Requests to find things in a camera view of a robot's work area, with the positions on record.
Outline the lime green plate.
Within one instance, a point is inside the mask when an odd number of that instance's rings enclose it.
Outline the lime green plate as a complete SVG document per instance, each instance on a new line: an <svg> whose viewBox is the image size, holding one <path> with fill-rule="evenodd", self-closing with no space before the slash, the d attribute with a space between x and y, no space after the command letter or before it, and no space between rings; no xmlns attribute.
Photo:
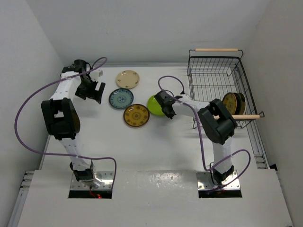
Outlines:
<svg viewBox="0 0 303 227"><path fill-rule="evenodd" d="M148 110L155 116L164 116L160 104L155 99L155 95L152 95L147 101Z"/></svg>

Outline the black plate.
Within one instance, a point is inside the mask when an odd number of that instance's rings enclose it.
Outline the black plate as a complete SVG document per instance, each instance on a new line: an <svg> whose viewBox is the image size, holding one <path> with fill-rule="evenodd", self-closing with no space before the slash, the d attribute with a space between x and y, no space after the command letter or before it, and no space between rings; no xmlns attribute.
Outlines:
<svg viewBox="0 0 303 227"><path fill-rule="evenodd" d="M235 115L242 115L243 114L243 103L242 103L242 99L241 96L238 93L234 93L235 97L236 97L236 111L235 111Z"/></svg>

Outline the cream plate with flowers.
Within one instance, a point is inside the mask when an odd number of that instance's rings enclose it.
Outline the cream plate with flowers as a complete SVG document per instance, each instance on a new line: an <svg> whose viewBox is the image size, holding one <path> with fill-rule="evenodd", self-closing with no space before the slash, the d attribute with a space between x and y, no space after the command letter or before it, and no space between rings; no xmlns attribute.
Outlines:
<svg viewBox="0 0 303 227"><path fill-rule="evenodd" d="M240 108L240 112L239 115L244 115L246 112L246 107L247 107L247 102L246 102L246 98L245 95L242 93L238 93L240 96L240 100L241 100L241 108Z"/></svg>

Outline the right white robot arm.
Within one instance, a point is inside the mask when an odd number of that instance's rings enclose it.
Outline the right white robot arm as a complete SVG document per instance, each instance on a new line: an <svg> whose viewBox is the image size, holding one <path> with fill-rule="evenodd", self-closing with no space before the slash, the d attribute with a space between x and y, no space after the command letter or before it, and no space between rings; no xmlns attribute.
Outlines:
<svg viewBox="0 0 303 227"><path fill-rule="evenodd" d="M213 145L214 164L211 172L217 184L222 185L234 171L231 141L236 128L236 121L223 102L219 99L211 102L194 101L187 94L171 97L165 91L158 92L154 97L168 118L172 119L175 115L189 116L202 125Z"/></svg>

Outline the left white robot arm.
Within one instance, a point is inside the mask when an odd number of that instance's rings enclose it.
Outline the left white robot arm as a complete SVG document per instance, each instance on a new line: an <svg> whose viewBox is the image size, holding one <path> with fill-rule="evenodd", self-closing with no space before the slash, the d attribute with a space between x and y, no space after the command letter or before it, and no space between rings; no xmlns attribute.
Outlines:
<svg viewBox="0 0 303 227"><path fill-rule="evenodd" d="M70 168L76 180L89 188L98 188L102 184L92 161L81 158L83 147L78 133L80 119L72 103L75 96L101 103L105 84L87 72L85 60L75 60L72 65L64 67L62 81L49 100L41 103L42 113L49 135L55 137L70 156Z"/></svg>

